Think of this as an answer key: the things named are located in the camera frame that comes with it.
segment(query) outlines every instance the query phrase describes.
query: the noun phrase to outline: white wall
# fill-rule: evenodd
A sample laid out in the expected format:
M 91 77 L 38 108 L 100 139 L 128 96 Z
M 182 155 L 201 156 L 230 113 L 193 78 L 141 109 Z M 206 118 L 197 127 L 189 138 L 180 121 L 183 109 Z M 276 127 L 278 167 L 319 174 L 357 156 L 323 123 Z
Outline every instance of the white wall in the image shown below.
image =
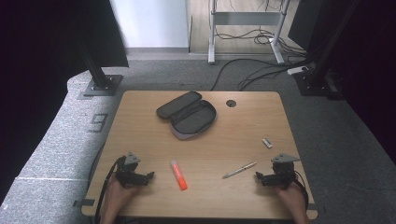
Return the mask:
M 111 0 L 125 48 L 187 48 L 188 0 Z

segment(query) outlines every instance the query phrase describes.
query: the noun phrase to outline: metal stand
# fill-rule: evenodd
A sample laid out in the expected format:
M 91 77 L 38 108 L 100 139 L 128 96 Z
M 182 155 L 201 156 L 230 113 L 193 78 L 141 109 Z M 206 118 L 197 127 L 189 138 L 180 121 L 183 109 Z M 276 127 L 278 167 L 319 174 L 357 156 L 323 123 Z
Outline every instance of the metal stand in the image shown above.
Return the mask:
M 77 42 L 82 59 L 92 75 L 92 80 L 84 91 L 84 96 L 113 96 L 122 81 L 122 75 L 105 75 L 102 68 L 97 65 L 87 46 L 79 36 Z
M 282 31 L 290 0 L 286 0 L 281 12 L 217 12 L 216 0 L 211 0 L 210 11 L 210 38 L 208 62 L 215 63 L 215 29 L 216 25 L 276 25 L 274 38 L 270 38 L 271 48 L 278 63 L 285 63 L 279 51 L 277 40 Z
M 340 94 L 339 92 L 332 91 L 328 85 L 328 81 L 326 80 L 326 78 L 329 77 L 330 60 L 332 59 L 331 53 L 339 36 L 346 27 L 347 22 L 358 6 L 359 1 L 360 0 L 353 0 L 353 2 L 350 3 L 346 13 L 341 18 L 340 24 L 332 33 L 332 38 L 321 53 L 317 67 L 312 72 L 307 71 L 294 75 L 301 95 L 334 97 L 334 95 Z

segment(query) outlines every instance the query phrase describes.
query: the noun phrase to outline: black curtain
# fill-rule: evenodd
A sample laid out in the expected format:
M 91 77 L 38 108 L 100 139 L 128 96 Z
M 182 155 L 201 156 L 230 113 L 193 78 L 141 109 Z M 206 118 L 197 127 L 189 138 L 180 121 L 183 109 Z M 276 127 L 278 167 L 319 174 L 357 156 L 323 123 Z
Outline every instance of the black curtain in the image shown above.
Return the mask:
M 332 68 L 347 102 L 396 162 L 396 3 L 360 0 L 336 44 Z
M 62 106 L 67 80 L 87 70 L 78 39 L 98 66 L 128 66 L 107 0 L 0 3 L 0 202 Z

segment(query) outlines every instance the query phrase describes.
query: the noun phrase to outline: orange highlighter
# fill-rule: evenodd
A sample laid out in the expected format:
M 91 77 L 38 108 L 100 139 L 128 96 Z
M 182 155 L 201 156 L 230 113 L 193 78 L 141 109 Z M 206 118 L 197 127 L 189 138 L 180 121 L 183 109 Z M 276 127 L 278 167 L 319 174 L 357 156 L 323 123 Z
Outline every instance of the orange highlighter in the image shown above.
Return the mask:
M 180 171 L 180 168 L 177 165 L 177 162 L 175 160 L 171 161 L 171 167 L 172 170 L 174 171 L 175 177 L 177 179 L 178 186 L 180 187 L 181 190 L 187 189 L 187 183 L 184 180 L 183 174 Z

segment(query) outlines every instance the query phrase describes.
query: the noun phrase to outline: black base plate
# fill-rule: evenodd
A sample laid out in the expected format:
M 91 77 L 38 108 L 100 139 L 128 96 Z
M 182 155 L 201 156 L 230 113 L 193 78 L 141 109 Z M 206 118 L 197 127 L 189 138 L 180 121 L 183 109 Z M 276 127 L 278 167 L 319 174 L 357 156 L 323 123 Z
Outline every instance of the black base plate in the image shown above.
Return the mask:
M 300 90 L 300 94 L 303 96 L 327 96 L 329 100 L 344 100 L 341 92 L 337 90 L 336 87 L 331 87 L 329 85 L 328 79 L 332 78 L 332 76 L 326 76 L 325 80 L 320 86 L 312 86 L 309 84 L 309 78 L 311 78 L 310 71 L 298 73 L 293 76 Z
M 122 81 L 122 75 L 106 75 L 107 87 L 99 88 L 93 82 L 93 79 L 88 84 L 84 91 L 84 96 L 113 96 L 116 93 L 117 87 Z

